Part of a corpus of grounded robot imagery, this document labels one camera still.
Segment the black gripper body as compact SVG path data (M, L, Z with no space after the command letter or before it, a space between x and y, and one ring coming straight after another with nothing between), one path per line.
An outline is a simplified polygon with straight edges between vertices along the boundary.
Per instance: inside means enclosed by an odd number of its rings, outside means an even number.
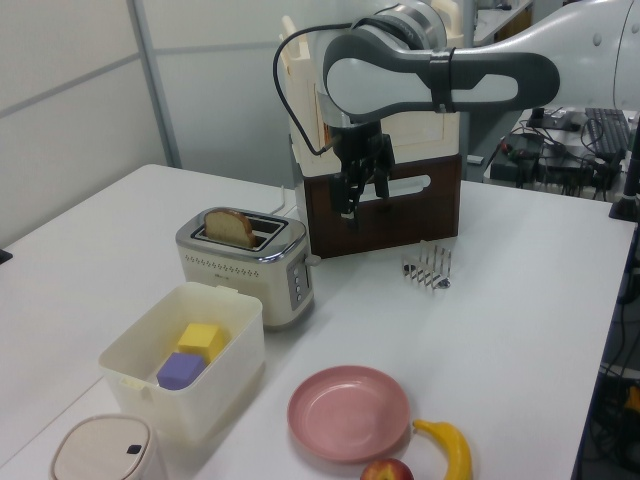
M329 126L328 132L341 173L380 170L387 175L395 165L391 137L382 131L380 121Z

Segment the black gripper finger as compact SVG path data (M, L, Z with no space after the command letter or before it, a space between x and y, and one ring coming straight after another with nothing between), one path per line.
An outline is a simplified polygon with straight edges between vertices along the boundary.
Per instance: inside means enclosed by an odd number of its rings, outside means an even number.
M378 198L389 197L389 174L393 167L393 149L390 143L384 143L377 154L374 167L374 186Z
M359 228L358 205L365 185L373 174L370 161L354 162L330 177L331 209L352 230Z

